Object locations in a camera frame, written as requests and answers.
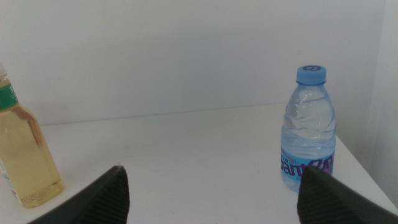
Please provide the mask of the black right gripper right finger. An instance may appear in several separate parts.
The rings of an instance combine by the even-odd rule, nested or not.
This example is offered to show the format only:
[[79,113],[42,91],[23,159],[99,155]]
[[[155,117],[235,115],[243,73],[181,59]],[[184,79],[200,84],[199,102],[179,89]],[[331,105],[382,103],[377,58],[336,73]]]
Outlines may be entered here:
[[397,224],[396,214],[313,166],[303,172],[297,213],[305,224]]

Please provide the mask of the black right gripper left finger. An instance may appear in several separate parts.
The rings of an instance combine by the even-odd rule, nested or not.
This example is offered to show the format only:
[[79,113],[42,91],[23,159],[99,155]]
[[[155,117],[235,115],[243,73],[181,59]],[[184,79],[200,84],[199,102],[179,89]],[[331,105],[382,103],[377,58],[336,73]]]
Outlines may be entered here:
[[126,224],[129,206],[127,172],[123,166],[114,166],[29,224]]

